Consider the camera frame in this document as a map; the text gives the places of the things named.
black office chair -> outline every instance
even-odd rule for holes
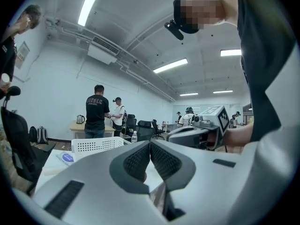
[[[133,132],[130,132],[130,129],[135,131],[136,127],[136,118],[133,114],[128,114],[127,121],[126,121],[126,135],[132,136]]]
[[[1,118],[7,140],[12,149],[12,159],[16,171],[19,176],[32,182],[26,191],[30,195],[55,144],[49,145],[44,150],[31,146],[26,120],[22,116],[6,109],[10,96],[18,96],[20,93],[20,88],[16,86],[8,89],[1,107]]]
[[[163,130],[161,130],[161,129],[158,129],[158,125],[156,124],[156,120],[155,119],[153,119],[152,120],[152,126],[153,126],[153,128],[154,128],[154,135],[153,135],[153,137],[155,137],[156,139],[158,139],[159,137],[161,137],[162,139],[165,139],[161,134],[162,133],[164,133],[163,132]]]
[[[153,136],[154,129],[150,121],[139,121],[136,126],[137,141],[150,140]]]

jeans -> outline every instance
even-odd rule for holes
[[[115,129],[114,133],[113,133],[113,136],[114,137],[120,137],[120,133],[121,133],[121,130],[122,130],[122,126],[120,125],[116,125],[115,123],[112,124],[112,127]]]
[[[89,138],[103,138],[104,137],[104,132],[105,129],[103,130],[97,130],[97,131],[92,131],[89,129],[84,129],[85,132],[85,138],[89,139]]]

blue label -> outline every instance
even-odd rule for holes
[[[67,162],[74,162],[73,157],[71,155],[68,155],[67,153],[62,155],[62,158]]]

air conditioner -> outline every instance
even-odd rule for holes
[[[89,46],[88,55],[101,62],[110,64],[117,61],[116,56],[119,52],[120,50],[117,47],[95,36]]]

table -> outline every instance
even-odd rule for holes
[[[63,162],[61,162],[56,155],[66,152],[69,155],[73,156],[72,151],[63,151],[63,150],[56,150],[53,149],[43,167],[43,170],[41,172],[41,175],[38,178],[35,193],[51,178],[53,178],[55,175],[66,169],[68,166],[65,165]],[[152,192],[154,189],[156,189],[162,182],[162,178],[159,176],[158,172],[154,168],[154,164],[150,160],[147,169],[147,179],[144,182],[144,184],[149,186],[149,191]]]
[[[85,122],[82,124],[76,123],[76,121],[73,121],[70,127],[70,130],[74,133],[74,139],[76,139],[76,134],[77,133],[84,133],[84,125]],[[109,137],[113,137],[115,129],[112,127],[105,125],[105,133],[109,133]]]
[[[165,132],[164,133],[167,133],[168,127],[171,128],[173,125],[176,125],[176,123],[163,123],[162,127],[165,127]]]

